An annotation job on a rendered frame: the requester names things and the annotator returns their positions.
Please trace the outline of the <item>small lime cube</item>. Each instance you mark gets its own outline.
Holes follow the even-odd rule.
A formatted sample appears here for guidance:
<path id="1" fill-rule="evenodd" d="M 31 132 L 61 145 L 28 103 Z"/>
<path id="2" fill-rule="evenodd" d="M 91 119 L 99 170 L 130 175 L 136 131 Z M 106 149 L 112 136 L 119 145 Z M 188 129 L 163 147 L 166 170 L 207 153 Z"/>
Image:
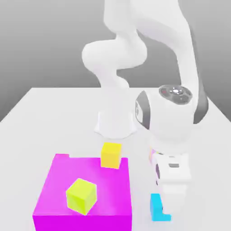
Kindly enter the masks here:
<path id="1" fill-rule="evenodd" d="M 97 185 L 78 178 L 66 190 L 67 207 L 82 215 L 87 215 L 97 202 Z"/>

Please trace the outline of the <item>small yellow cube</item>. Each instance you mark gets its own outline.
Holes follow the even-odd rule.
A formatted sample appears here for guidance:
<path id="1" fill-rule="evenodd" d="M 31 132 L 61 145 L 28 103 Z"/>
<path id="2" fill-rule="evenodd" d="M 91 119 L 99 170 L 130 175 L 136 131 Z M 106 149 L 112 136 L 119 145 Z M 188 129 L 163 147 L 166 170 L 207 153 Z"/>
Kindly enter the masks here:
<path id="1" fill-rule="evenodd" d="M 101 150 L 101 167 L 119 169 L 121 161 L 121 144 L 104 143 Z"/>

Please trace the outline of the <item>small cyan cube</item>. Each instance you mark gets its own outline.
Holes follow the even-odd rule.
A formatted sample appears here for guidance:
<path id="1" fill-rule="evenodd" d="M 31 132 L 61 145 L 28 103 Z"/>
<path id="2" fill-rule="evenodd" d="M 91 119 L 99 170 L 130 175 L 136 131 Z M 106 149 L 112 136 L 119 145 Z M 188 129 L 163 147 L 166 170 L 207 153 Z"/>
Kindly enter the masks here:
<path id="1" fill-rule="evenodd" d="M 150 213 L 151 213 L 152 221 L 154 222 L 171 221 L 171 215 L 163 213 L 163 206 L 162 206 L 162 200 L 160 194 L 151 194 Z"/>

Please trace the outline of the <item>large magenta box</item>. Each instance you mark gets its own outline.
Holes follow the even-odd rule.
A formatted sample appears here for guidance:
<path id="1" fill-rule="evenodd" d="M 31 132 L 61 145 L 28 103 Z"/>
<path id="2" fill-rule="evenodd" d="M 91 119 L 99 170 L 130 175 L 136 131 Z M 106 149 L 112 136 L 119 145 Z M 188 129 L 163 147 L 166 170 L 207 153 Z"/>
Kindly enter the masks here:
<path id="1" fill-rule="evenodd" d="M 97 185 L 86 216 L 67 207 L 66 190 L 78 178 Z M 32 217 L 36 231 L 132 231 L 128 159 L 110 169 L 97 157 L 53 158 Z"/>

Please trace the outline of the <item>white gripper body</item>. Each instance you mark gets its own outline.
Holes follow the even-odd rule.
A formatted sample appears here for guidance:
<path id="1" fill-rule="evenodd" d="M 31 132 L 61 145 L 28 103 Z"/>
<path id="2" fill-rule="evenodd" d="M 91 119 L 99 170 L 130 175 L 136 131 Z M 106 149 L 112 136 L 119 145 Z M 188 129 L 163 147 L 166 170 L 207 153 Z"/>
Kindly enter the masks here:
<path id="1" fill-rule="evenodd" d="M 160 186 L 164 213 L 174 214 L 183 208 L 187 189 L 187 184 L 163 184 Z"/>

